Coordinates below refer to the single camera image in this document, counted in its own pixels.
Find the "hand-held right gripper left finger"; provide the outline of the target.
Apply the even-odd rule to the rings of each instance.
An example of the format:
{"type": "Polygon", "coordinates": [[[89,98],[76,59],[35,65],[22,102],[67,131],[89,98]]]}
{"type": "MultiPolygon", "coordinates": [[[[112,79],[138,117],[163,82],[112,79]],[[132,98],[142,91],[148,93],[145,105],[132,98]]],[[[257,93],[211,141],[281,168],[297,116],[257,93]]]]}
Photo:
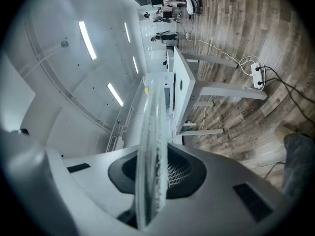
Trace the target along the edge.
{"type": "Polygon", "coordinates": [[[131,207],[133,196],[121,193],[108,176],[109,166],[135,152],[136,146],[81,158],[62,159],[47,150],[55,185],[80,236],[136,236],[138,231],[117,220],[131,207]]]}

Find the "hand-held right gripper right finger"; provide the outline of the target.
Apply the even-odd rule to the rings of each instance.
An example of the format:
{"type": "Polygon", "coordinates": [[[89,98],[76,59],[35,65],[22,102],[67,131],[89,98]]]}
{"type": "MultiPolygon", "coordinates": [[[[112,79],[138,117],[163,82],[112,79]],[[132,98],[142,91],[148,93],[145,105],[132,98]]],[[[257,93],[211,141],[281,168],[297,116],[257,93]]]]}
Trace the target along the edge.
{"type": "Polygon", "coordinates": [[[200,160],[205,179],[190,196],[171,199],[148,227],[153,236],[265,236],[284,218],[286,198],[237,161],[179,144],[169,147],[200,160]]]}

